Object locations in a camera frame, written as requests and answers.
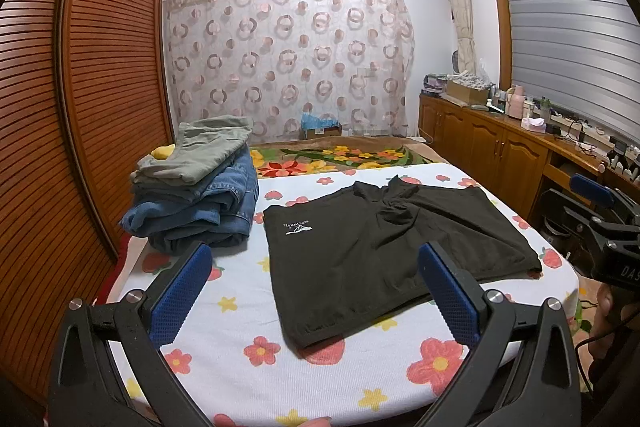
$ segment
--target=silver screw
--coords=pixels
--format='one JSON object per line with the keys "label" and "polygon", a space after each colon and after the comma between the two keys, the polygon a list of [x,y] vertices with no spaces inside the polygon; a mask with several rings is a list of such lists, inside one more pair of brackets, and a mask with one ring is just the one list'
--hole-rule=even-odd
{"label": "silver screw", "polygon": [[493,303],[501,303],[504,301],[504,295],[502,295],[498,290],[489,290],[486,293],[486,297]]}
{"label": "silver screw", "polygon": [[131,304],[140,302],[140,299],[142,299],[142,295],[142,290],[131,290],[130,292],[127,292],[127,302],[130,302]]}
{"label": "silver screw", "polygon": [[554,311],[558,311],[560,308],[562,308],[562,303],[555,297],[551,297],[547,299],[546,305],[549,306]]}
{"label": "silver screw", "polygon": [[79,297],[76,297],[75,299],[71,299],[71,301],[69,302],[69,309],[71,311],[76,311],[81,307],[82,307],[82,299]]}

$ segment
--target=zebra blind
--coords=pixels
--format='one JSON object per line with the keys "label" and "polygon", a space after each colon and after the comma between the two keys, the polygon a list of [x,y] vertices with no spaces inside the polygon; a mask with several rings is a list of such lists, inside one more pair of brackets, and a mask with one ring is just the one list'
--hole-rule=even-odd
{"label": "zebra blind", "polygon": [[640,25],[626,0],[509,0],[513,85],[640,140]]}

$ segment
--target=bed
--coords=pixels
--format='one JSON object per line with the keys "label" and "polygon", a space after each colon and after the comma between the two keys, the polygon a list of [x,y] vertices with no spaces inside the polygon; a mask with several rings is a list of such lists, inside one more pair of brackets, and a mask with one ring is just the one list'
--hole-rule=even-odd
{"label": "bed", "polygon": [[[433,301],[380,317],[351,336],[300,352],[283,338],[271,293],[262,224],[265,208],[302,204],[356,180],[382,186],[396,175],[410,183],[450,188],[476,184],[443,162],[267,176],[259,181],[249,239],[237,248],[214,250],[209,281],[175,342],[161,348],[180,383],[215,425],[293,427],[322,416],[330,416],[334,426],[357,425],[418,409],[443,392],[467,350],[452,340]],[[554,296],[573,317],[578,279],[570,264],[522,218],[485,192],[539,253],[543,272],[482,286],[532,305]],[[147,288],[172,262],[152,251],[145,239],[132,238],[126,250],[123,258],[128,261],[120,266],[120,281],[113,285],[110,301],[130,289]],[[120,344],[111,347],[136,407],[153,418]],[[509,345],[503,362],[515,356],[517,347]]]}

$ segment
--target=louvered wooden door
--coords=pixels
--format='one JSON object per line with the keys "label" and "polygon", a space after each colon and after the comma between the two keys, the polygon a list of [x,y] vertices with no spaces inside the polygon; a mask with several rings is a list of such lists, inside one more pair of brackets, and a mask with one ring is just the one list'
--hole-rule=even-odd
{"label": "louvered wooden door", "polygon": [[129,173],[171,141],[160,1],[0,7],[0,371],[42,404],[68,302],[113,267]]}

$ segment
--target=black shorts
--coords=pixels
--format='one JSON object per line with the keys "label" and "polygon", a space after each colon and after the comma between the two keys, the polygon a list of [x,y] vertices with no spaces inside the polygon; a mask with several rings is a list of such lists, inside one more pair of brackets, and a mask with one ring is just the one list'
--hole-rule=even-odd
{"label": "black shorts", "polygon": [[264,211],[273,294],[299,347],[347,335],[429,292],[418,248],[438,241],[476,279],[542,271],[525,237],[479,187],[355,182],[308,203]]}

